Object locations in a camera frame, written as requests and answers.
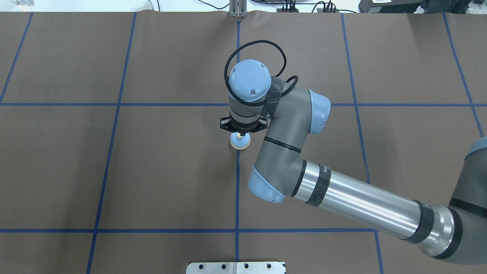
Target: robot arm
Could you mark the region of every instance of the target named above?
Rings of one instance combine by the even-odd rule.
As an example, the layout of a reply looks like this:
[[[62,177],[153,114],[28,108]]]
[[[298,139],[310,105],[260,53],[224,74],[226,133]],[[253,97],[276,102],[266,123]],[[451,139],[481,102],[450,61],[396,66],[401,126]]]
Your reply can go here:
[[[250,103],[230,95],[225,122],[234,132],[265,128],[262,116],[272,119],[248,183],[254,195],[275,203],[295,197],[417,244],[433,258],[487,264],[487,137],[466,157],[450,205],[431,207],[300,158],[306,136],[319,133],[328,118],[326,97],[300,87],[275,96],[290,85],[271,78],[256,60],[235,65],[228,84],[239,100]],[[268,107],[273,104],[274,110]]]

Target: metal tube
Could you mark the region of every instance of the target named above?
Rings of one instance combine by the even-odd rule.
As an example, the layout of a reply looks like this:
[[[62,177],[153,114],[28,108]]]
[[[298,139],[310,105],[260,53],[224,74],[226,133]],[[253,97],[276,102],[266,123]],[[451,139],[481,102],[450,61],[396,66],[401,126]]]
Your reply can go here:
[[[414,234],[421,217],[415,201],[335,171],[319,207],[400,239]]]

